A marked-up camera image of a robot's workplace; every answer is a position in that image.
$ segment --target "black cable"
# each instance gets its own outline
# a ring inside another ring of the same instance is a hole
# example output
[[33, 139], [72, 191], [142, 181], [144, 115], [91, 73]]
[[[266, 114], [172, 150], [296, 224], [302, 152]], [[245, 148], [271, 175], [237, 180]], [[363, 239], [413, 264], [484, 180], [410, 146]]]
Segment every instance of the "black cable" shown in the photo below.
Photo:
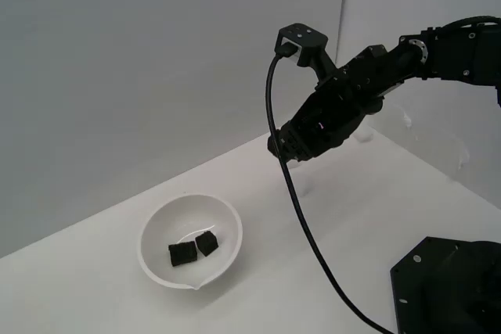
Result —
[[468, 17], [467, 19], [461, 19], [461, 20], [454, 21], [452, 23], [448, 23], [447, 25], [444, 25], [443, 27], [439, 28], [437, 30], [437, 32], [438, 33], [443, 33], [443, 32], [446, 32], [446, 31], [460, 29], [461, 27], [466, 27], [468, 25], [475, 25], [477, 23], [497, 23], [497, 24], [501, 24], [501, 19], [499, 17], [494, 17], [494, 16]]
[[313, 238], [312, 232], [310, 231], [308, 227], [308, 223], [306, 222], [305, 216], [303, 215], [303, 211], [301, 209], [301, 205], [299, 203], [299, 199], [297, 198], [296, 194], [296, 189], [294, 188], [294, 183], [292, 182], [292, 178], [290, 177], [290, 172], [289, 169], [287, 168], [287, 163], [285, 159], [283, 158], [283, 155], [280, 150], [279, 146], [279, 138], [277, 135], [276, 131], [276, 126], [275, 126], [275, 121], [273, 117], [273, 109], [272, 109], [272, 81], [273, 81], [273, 74], [275, 73], [275, 68], [276, 64], [279, 62], [280, 59], [283, 57], [289, 57], [292, 56], [295, 51], [292, 53], [290, 49], [284, 50], [284, 53], [282, 55], [276, 55], [272, 63], [269, 66], [269, 71], [268, 71], [268, 76], [266, 77], [266, 116], [268, 118], [268, 126], [269, 126], [269, 131], [272, 135], [272, 141], [273, 141], [273, 146], [276, 151], [276, 155], [278, 156], [279, 162], [280, 162], [280, 167], [282, 168], [283, 176], [285, 177], [285, 182], [287, 184], [287, 188], [289, 189], [290, 193], [290, 198], [292, 199], [292, 204], [294, 205], [294, 209], [296, 210], [297, 218], [299, 219], [299, 223], [301, 224], [301, 227], [303, 228], [303, 231], [305, 232], [306, 239], [308, 239], [308, 242], [310, 243], [310, 247], [313, 250], [313, 253], [315, 254], [317, 260], [320, 263], [320, 266], [322, 266], [323, 271], [326, 273], [327, 278], [329, 279], [330, 283], [336, 290], [337, 294], [343, 300], [343, 302], [348, 305], [348, 307], [351, 309], [355, 315], [360, 318], [362, 321], [364, 321], [368, 326], [371, 328], [377, 330], [378, 332], [381, 332], [383, 334], [393, 334], [389, 330], [386, 330], [382, 326], [379, 326], [376, 322], [372, 321], [370, 318], [366, 317], [352, 302], [351, 300], [348, 299], [346, 294], [344, 293], [343, 289], [339, 286], [339, 283], [337, 283], [336, 278], [332, 274], [332, 271], [329, 269], [329, 265], [327, 265], [327, 262], [323, 258], [322, 253], [320, 252], [319, 247], [316, 245], [316, 241]]

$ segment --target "black cube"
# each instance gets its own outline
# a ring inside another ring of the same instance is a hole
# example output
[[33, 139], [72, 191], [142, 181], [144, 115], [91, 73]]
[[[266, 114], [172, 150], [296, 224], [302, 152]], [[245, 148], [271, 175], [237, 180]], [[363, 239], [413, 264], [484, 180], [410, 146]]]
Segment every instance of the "black cube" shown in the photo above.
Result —
[[218, 239], [210, 231], [204, 232], [195, 238], [196, 246], [200, 252], [206, 257], [218, 248]]
[[180, 242], [169, 246], [172, 266], [179, 266], [196, 261], [195, 242]]

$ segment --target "white backdrop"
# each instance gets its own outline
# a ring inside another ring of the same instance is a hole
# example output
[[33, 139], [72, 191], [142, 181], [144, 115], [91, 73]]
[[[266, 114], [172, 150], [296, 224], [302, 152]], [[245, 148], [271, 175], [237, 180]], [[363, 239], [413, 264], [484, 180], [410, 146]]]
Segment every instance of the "white backdrop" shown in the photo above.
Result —
[[[500, 0], [344, 0], [339, 64], [367, 45], [388, 50], [417, 34], [468, 16], [501, 16]], [[389, 116], [375, 128], [501, 207], [501, 109], [496, 90], [439, 80], [411, 80], [387, 96]], [[403, 111], [412, 120], [404, 127]], [[460, 170], [460, 161], [466, 162]]]
[[[276, 32], [308, 23], [334, 54], [341, 0], [0, 0], [0, 9], [1, 257], [264, 133]], [[279, 118], [314, 77], [279, 67]]]

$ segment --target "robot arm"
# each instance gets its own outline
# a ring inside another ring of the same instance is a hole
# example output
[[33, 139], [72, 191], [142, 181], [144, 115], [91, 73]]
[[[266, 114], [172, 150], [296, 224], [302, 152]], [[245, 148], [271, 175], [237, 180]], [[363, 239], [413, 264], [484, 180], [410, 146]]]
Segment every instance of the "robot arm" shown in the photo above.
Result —
[[[501, 105], [499, 18], [472, 17], [404, 35], [390, 52], [369, 46], [341, 68], [327, 55], [327, 40], [299, 23], [279, 31], [276, 50], [287, 42], [296, 45], [291, 59], [311, 67], [319, 79], [315, 92], [278, 130], [287, 160], [309, 160], [341, 145], [366, 114], [381, 109], [386, 93], [412, 77], [496, 87]], [[268, 148], [275, 153], [271, 139]]]

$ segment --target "white table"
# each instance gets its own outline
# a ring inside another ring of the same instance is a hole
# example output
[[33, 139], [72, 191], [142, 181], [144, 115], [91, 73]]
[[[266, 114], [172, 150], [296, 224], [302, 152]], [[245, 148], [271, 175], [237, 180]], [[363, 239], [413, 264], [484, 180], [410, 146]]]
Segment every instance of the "white table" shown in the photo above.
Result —
[[[349, 139], [293, 171], [346, 293], [396, 330], [390, 268], [426, 235], [501, 242], [501, 211], [385, 137]], [[209, 192], [240, 212], [236, 263], [199, 291], [150, 281], [135, 246], [170, 197]], [[374, 333], [340, 301], [295, 217], [265, 137], [0, 260], [4, 333]]]

